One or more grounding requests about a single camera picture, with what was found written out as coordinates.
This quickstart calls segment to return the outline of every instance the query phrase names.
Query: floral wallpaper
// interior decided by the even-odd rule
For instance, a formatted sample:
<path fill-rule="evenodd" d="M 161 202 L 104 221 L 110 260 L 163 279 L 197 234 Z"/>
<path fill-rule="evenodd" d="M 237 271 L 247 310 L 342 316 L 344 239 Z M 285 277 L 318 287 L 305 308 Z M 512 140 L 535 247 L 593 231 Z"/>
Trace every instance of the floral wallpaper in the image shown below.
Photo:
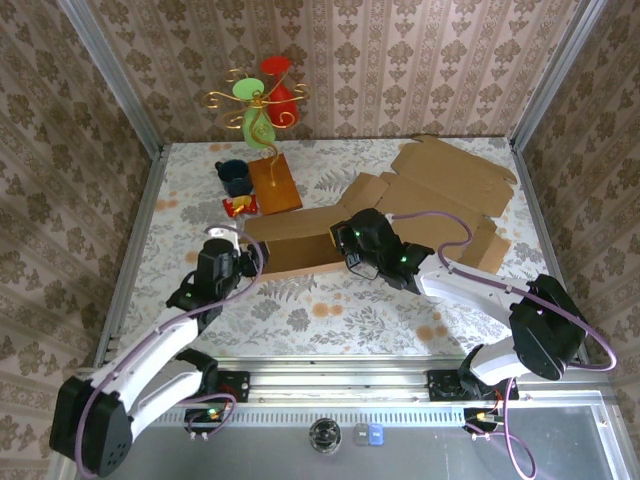
<path fill-rule="evenodd" d="M 91 0 L 164 142 L 240 139 L 200 106 L 281 54 L 310 84 L 279 138 L 507 135 L 576 0 Z"/>
<path fill-rule="evenodd" d="M 638 453 L 640 2 L 608 2 L 524 156 L 568 288 L 620 358 L 613 386 Z"/>
<path fill-rule="evenodd" d="M 149 159 L 54 1 L 0 2 L 0 478 L 44 478 L 57 390 L 100 336 Z"/>

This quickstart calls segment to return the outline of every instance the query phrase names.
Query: flattened cardboard box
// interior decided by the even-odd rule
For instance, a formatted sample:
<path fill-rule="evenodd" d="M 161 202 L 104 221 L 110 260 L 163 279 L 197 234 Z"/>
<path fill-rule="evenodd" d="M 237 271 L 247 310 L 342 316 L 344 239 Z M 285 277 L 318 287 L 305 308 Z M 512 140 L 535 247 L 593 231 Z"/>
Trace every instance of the flattened cardboard box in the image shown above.
<path fill-rule="evenodd" d="M 402 148 L 392 168 L 379 177 L 359 174 L 336 205 L 251 218 L 245 230 L 267 242 L 265 280 L 275 280 L 344 268 L 344 258 L 331 241 L 329 227 L 364 208 L 382 213 L 442 210 L 465 221 L 474 232 L 471 244 L 449 248 L 446 255 L 495 273 L 510 242 L 496 234 L 489 216 L 500 216 L 513 196 L 516 177 L 506 168 L 471 155 L 433 137 Z M 404 242 L 437 249 L 445 241 L 463 240 L 464 229 L 443 217 L 399 220 L 393 229 Z"/>

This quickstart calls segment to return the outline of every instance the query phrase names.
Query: orange wooden block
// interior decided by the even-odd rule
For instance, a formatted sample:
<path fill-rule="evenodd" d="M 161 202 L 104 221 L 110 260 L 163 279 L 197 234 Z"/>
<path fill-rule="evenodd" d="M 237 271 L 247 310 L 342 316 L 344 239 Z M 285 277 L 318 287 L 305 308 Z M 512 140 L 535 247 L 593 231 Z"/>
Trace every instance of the orange wooden block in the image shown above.
<path fill-rule="evenodd" d="M 283 154 L 273 167 L 275 186 L 271 182 L 273 157 L 249 162 L 251 182 L 263 215 L 302 208 L 302 200 Z"/>

